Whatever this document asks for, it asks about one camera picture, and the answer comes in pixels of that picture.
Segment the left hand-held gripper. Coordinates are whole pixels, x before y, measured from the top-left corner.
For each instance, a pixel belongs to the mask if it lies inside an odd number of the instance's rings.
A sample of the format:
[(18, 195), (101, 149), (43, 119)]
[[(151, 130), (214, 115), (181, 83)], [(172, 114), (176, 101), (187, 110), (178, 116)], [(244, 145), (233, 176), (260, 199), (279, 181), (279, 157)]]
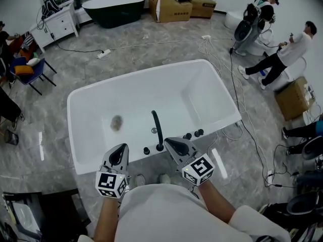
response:
[(101, 196), (120, 199), (129, 188), (129, 147), (119, 144), (105, 153), (96, 172), (95, 188)]

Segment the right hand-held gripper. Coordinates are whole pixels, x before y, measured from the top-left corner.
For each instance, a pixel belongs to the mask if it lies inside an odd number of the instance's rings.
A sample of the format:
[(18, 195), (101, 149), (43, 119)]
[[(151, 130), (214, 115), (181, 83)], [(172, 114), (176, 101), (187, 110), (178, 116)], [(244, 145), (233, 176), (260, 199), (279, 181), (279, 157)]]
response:
[(182, 177), (199, 186), (208, 180), (214, 172), (214, 164), (207, 154), (201, 153), (194, 144), (183, 138), (165, 138), (164, 145), (172, 159), (178, 164)]

